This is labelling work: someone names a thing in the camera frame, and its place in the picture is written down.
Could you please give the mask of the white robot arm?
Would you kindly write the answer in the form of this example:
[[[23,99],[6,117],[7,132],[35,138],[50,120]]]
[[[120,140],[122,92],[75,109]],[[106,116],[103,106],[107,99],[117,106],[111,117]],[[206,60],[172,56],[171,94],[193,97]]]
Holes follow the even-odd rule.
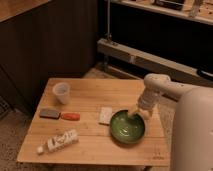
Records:
[[[145,89],[128,111],[148,119],[161,95],[178,101],[173,119],[170,171],[213,171],[213,88],[148,74]]]

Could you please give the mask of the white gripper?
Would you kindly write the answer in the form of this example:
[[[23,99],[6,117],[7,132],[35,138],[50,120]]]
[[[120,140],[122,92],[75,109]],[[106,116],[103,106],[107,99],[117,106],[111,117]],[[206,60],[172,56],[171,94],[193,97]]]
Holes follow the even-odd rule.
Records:
[[[140,115],[140,108],[143,110],[152,110],[159,100],[159,94],[142,94],[138,99],[138,107],[133,106],[128,110],[128,116]]]

